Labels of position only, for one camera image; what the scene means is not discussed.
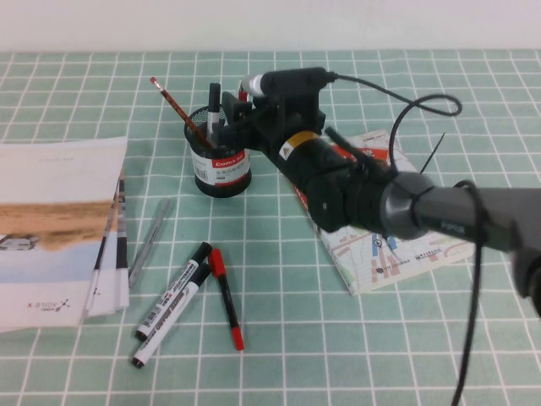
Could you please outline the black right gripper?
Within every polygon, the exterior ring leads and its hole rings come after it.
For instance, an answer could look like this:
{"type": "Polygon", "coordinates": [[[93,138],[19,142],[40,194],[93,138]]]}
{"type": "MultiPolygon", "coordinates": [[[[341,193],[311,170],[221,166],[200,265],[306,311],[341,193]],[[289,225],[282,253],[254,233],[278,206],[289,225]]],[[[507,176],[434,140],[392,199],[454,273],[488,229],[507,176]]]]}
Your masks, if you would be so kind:
{"type": "Polygon", "coordinates": [[[259,151],[271,160],[278,155],[284,142],[296,133],[308,131],[322,135],[326,119],[320,110],[318,91],[277,99],[253,96],[248,91],[239,91],[236,96],[224,91],[221,106],[228,124],[223,121],[212,124],[212,145],[259,151]],[[246,116],[247,122],[238,122],[246,116]]]}

